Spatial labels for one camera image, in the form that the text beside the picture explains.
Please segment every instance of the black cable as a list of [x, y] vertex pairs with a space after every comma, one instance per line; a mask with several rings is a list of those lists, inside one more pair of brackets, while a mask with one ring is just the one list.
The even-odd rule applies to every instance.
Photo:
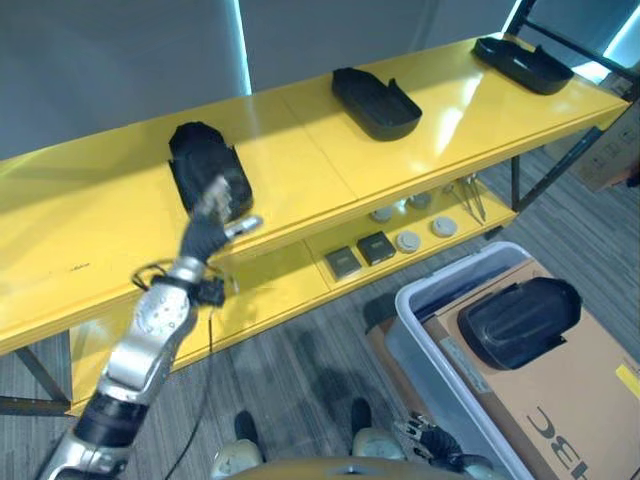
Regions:
[[[213, 376], [213, 359], [212, 359], [212, 357], [213, 357], [213, 355], [212, 355], [212, 353], [213, 353], [213, 330], [212, 330], [212, 325], [211, 325], [211, 317], [212, 316], [213, 316], [213, 308], [211, 309], [211, 312], [209, 313], [209, 358], [208, 358], [209, 365], [207, 366], [207, 375], [206, 375], [206, 379], [207, 380], [211, 380], [211, 378]], [[180, 455], [178, 456], [178, 458], [174, 462], [173, 466], [171, 467], [171, 469], [169, 470], [167, 475], [164, 477], [164, 480], [169, 480], [169, 478], [171, 478], [171, 475], [173, 475], [173, 472], [176, 471], [176, 469], [180, 465], [180, 462], [182, 462], [182, 459], [185, 457], [185, 455], [187, 454], [187, 451], [191, 447], [191, 444], [193, 442], [193, 439], [196, 436], [196, 433], [198, 433], [198, 429], [200, 428], [200, 423], [202, 421], [202, 417], [204, 416], [204, 411], [205, 411], [205, 408], [207, 406], [207, 402], [209, 401], [209, 393], [211, 391], [210, 384], [211, 384], [211, 382], [209, 382], [208, 384], [205, 384], [205, 386], [204, 386], [204, 392], [202, 393], [202, 400], [200, 401], [200, 406], [198, 408], [198, 415], [196, 416], [195, 424], [193, 425], [193, 429], [191, 430], [191, 434], [189, 435], [189, 440], [187, 440], [187, 443], [185, 444], [184, 448], [182, 449], [182, 452], [180, 452]]]

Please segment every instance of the black tray in box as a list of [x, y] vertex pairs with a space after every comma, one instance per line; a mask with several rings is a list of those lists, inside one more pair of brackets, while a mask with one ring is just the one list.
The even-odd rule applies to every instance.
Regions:
[[460, 333], [474, 353], [499, 370], [517, 369], [563, 343], [580, 320], [582, 299], [564, 280], [536, 277], [465, 307]]

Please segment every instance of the plastic storage bin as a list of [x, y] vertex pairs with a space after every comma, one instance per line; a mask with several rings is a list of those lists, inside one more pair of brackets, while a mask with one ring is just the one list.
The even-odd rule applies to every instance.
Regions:
[[473, 285], [484, 283], [530, 257], [514, 243], [496, 242], [403, 287], [396, 295], [398, 318], [385, 337], [387, 349], [435, 421], [456, 437], [465, 453], [487, 457], [497, 471], [518, 480], [534, 477], [421, 322], [440, 308], [442, 301], [446, 304], [474, 288]]

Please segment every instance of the gray carpet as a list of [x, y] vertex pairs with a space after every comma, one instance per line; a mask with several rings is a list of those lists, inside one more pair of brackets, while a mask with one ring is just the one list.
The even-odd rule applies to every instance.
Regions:
[[[550, 165], [541, 151], [523, 156], [523, 189]], [[482, 177], [509, 198], [507, 164]], [[637, 360], [639, 200], [638, 189], [593, 194], [566, 174], [497, 237], [520, 244], [575, 285], [586, 307]], [[393, 314], [393, 294], [400, 287], [485, 244], [479, 238], [438, 254], [176, 373], [154, 404], [122, 478], [163, 477], [189, 436], [204, 386], [210, 388], [206, 414], [175, 479], [208, 478], [213, 456], [232, 438], [233, 417], [243, 408], [255, 415], [270, 459], [346, 454], [349, 408], [359, 395], [370, 400], [374, 422], [388, 427], [406, 412], [365, 330]], [[17, 368], [12, 355], [0, 359], [3, 385], [7, 378], [12, 385], [23, 378], [20, 393], [34, 393], [33, 381], [16, 374]], [[0, 417], [0, 477], [30, 478], [51, 441], [71, 422]]]

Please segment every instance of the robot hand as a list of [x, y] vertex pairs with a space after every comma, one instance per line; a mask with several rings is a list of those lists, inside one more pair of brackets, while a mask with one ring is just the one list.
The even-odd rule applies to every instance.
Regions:
[[234, 237], [262, 224], [260, 217], [251, 216], [225, 228], [224, 217], [216, 212], [215, 192], [220, 188], [224, 190], [224, 183], [214, 183], [210, 195], [205, 194], [205, 205], [196, 207], [180, 256], [167, 275], [154, 278], [138, 302], [133, 322], [111, 353], [82, 416], [58, 441], [37, 480], [115, 478], [125, 469], [178, 347], [195, 326], [207, 259]]

